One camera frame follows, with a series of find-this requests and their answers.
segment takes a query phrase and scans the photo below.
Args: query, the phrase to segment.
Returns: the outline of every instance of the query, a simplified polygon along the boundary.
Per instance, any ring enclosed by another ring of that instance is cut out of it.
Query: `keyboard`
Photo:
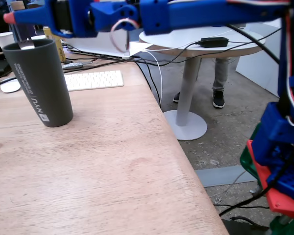
[[[120,70],[64,75],[70,91],[121,87],[124,85]]]

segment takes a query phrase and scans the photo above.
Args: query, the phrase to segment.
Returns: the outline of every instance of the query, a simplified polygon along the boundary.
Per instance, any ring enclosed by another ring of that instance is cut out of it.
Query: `red and white wire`
[[[290,5],[290,1],[257,1],[257,0],[227,0],[230,3],[243,3],[256,6],[279,6],[279,5]]]
[[[290,15],[286,16],[286,55],[287,55],[287,94],[291,102],[292,107],[294,108],[294,94],[290,86],[290,78],[292,76],[292,39],[291,39],[291,19]],[[290,116],[287,116],[287,120],[291,126],[294,126],[294,123],[291,120]]]
[[[116,44],[116,42],[114,41],[114,38],[113,38],[113,32],[116,30],[116,28],[122,24],[123,22],[126,22],[126,23],[130,23],[131,25],[134,26],[134,28],[138,29],[139,28],[139,24],[135,21],[135,20],[132,20],[130,18],[124,18],[124,19],[120,19],[118,20],[112,27],[111,27],[111,30],[110,30],[110,40],[112,42],[112,45],[119,51],[119,52],[122,52],[122,53],[125,53],[128,51],[129,48],[126,48],[125,50],[119,48],[119,46]]]

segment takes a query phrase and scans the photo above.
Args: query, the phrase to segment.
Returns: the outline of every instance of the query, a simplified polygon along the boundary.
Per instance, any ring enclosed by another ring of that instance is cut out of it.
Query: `computer mouse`
[[[0,86],[0,89],[4,92],[4,93],[11,93],[11,92],[16,92],[21,88],[19,82],[17,79],[14,79],[12,81],[3,83]]]

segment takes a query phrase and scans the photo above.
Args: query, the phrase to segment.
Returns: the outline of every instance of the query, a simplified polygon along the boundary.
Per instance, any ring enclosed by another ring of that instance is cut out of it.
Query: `cup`
[[[12,32],[0,33],[0,47],[15,43]]]
[[[70,122],[73,111],[54,40],[33,40],[35,48],[21,50],[17,43],[2,51],[28,101],[45,126]]]
[[[37,40],[37,39],[45,39],[46,36],[45,35],[38,35],[38,36],[33,36],[33,37],[30,37],[32,40]]]

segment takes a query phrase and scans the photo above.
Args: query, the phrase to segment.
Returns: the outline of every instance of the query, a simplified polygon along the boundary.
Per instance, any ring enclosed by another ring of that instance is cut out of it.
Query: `shoe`
[[[212,105],[216,108],[222,109],[225,105],[223,98],[223,91],[214,91]]]
[[[179,99],[180,99],[180,92],[175,95],[175,97],[173,98],[173,102],[178,103]]]

